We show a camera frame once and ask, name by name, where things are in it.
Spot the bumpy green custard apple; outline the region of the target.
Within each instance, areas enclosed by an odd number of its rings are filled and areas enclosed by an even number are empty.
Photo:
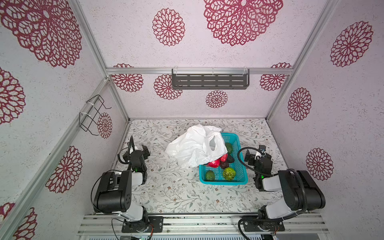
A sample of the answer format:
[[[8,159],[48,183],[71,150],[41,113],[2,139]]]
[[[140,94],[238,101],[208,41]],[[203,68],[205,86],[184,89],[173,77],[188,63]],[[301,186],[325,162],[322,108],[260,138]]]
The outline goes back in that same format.
[[[233,168],[225,168],[223,170],[223,177],[226,181],[233,181],[236,177],[236,171]]]

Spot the green guava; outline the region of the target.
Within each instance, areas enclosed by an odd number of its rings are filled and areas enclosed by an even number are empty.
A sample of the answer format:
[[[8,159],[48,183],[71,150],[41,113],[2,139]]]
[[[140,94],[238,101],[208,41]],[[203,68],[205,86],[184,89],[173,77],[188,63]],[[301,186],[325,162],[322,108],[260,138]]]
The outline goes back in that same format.
[[[228,154],[231,155],[233,153],[233,145],[230,143],[225,143],[225,146],[227,148]]]

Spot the dark avocado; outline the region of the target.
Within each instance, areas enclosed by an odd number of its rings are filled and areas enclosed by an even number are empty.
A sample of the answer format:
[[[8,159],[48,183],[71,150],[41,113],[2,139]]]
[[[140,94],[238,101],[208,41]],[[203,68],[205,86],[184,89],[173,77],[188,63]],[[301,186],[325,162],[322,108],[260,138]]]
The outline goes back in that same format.
[[[230,164],[234,162],[235,162],[235,159],[231,155],[226,154],[220,158],[220,167],[224,170],[230,167]]]

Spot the small green fruit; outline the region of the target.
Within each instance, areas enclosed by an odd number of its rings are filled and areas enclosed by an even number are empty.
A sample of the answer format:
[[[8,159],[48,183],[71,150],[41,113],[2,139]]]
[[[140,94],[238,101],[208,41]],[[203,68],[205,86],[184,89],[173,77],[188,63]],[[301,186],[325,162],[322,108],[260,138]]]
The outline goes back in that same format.
[[[213,171],[207,171],[205,177],[206,177],[206,181],[209,181],[209,182],[215,181],[216,179],[215,173]]]

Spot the white plastic bag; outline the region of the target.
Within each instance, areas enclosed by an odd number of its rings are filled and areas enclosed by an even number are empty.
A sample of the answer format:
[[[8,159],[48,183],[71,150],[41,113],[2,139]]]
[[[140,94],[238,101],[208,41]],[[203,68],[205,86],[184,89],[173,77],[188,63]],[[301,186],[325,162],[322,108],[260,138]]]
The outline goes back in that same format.
[[[214,126],[192,126],[169,143],[165,152],[183,169],[208,164],[228,153],[221,131]]]

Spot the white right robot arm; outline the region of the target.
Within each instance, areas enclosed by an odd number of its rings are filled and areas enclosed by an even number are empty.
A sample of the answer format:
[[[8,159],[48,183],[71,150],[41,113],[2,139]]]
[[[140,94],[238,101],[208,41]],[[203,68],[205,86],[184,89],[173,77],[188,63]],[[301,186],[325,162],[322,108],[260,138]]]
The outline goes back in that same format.
[[[280,200],[258,210],[257,220],[280,222],[325,207],[325,195],[308,171],[287,169],[272,174],[271,155],[252,147],[240,149],[237,158],[255,173],[254,184],[260,192],[283,193]]]

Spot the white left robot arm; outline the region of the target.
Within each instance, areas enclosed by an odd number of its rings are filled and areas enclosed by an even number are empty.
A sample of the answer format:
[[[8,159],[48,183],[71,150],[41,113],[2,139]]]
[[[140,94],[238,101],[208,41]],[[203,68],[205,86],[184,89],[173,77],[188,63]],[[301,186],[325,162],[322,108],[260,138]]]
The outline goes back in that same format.
[[[148,212],[145,207],[133,202],[132,188],[144,185],[148,178],[148,168],[145,160],[150,156],[147,146],[142,150],[135,150],[129,146],[123,155],[121,164],[127,164],[125,171],[110,170],[97,180],[98,188],[91,194],[91,204],[95,212],[118,215],[126,223],[133,225],[148,225]]]

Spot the teal plastic basket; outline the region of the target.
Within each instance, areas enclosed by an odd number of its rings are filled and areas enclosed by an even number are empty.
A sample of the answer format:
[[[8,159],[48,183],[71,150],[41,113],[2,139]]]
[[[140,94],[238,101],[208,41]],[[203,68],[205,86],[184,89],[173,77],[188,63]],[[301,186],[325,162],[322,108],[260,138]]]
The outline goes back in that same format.
[[[200,182],[206,185],[220,186],[238,186],[248,183],[247,169],[238,159],[238,152],[242,148],[240,139],[236,134],[222,133],[222,137],[226,144],[232,145],[232,153],[229,154],[234,159],[233,163],[229,163],[231,170],[226,171],[220,166],[217,168],[208,165],[199,165]]]

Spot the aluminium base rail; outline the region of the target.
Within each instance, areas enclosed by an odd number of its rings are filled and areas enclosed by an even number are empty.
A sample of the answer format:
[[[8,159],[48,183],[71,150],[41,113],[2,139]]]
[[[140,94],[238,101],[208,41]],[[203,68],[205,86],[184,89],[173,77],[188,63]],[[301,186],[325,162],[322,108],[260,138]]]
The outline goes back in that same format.
[[[233,235],[239,234],[238,221],[247,234],[328,234],[322,216],[317,213],[303,214],[262,231],[258,224],[248,221],[254,214],[150,214],[155,227],[154,235]],[[127,236],[122,228],[123,218],[114,215],[85,215],[76,233],[77,236]]]

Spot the grey metal wall shelf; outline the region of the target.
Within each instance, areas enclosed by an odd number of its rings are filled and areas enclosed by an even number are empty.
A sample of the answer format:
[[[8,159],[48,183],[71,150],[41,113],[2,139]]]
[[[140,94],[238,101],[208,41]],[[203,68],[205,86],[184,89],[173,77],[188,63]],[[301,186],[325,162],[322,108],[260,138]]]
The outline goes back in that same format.
[[[171,83],[175,90],[246,90],[250,74],[248,69],[241,74],[187,74],[172,69]]]

